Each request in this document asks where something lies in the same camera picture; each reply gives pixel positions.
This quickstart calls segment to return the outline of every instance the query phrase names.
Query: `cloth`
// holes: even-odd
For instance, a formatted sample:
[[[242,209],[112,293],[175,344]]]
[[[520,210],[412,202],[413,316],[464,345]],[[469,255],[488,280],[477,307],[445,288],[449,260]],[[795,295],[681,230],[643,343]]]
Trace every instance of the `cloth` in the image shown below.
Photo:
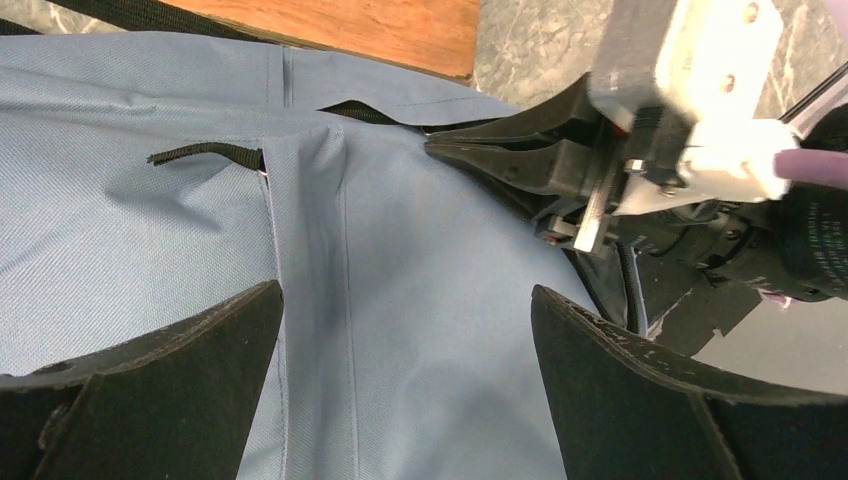
[[[0,39],[0,372],[279,279],[283,327],[239,478],[564,478],[530,328],[573,268],[409,125],[514,112],[341,54],[132,33]],[[215,154],[262,148],[267,177]]]

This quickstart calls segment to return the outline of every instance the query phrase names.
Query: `orange wooden surface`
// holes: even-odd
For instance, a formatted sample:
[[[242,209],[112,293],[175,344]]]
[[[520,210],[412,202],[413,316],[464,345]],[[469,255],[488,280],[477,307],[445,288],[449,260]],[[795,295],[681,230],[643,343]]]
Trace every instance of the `orange wooden surface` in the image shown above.
[[[479,0],[162,0],[282,43],[441,77],[474,68]]]

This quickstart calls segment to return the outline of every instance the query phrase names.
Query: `gray table surface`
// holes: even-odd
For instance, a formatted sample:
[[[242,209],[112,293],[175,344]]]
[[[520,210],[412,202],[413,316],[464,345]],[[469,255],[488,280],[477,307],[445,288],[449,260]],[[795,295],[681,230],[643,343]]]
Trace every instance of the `gray table surface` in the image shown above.
[[[775,117],[836,67],[848,48],[820,0],[775,0],[786,24],[757,115]],[[528,107],[589,70],[611,0],[482,0],[477,88]],[[0,18],[44,33],[120,29],[44,0],[0,0]],[[776,383],[848,394],[848,303],[831,300],[787,312],[760,305],[696,358]]]

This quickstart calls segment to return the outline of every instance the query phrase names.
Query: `marble surface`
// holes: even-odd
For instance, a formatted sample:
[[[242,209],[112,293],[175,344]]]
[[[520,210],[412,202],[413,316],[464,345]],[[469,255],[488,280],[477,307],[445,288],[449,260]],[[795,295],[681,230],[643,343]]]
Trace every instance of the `marble surface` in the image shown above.
[[[786,28],[758,107],[760,117],[780,115],[848,61],[848,48],[822,0],[774,1]],[[612,0],[481,2],[477,88],[522,107],[546,100],[589,69],[612,8]],[[44,33],[120,30],[44,0],[0,0],[0,18]],[[776,383],[848,393],[843,374],[848,369],[848,308],[831,300],[783,313],[764,303],[696,358]]]

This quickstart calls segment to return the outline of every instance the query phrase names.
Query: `strap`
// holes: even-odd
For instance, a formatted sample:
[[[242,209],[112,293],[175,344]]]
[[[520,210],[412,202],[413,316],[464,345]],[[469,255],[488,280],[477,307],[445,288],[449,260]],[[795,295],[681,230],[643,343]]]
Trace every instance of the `strap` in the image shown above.
[[[147,163],[152,163],[154,167],[158,167],[168,162],[200,153],[216,153],[244,168],[265,171],[265,159],[262,156],[261,148],[253,150],[230,143],[219,142],[195,143],[168,150],[167,152],[157,153],[147,157]]]
[[[41,35],[41,32],[0,18],[0,35]]]
[[[209,18],[156,0],[51,0],[129,31],[194,33],[211,37],[270,43]]]

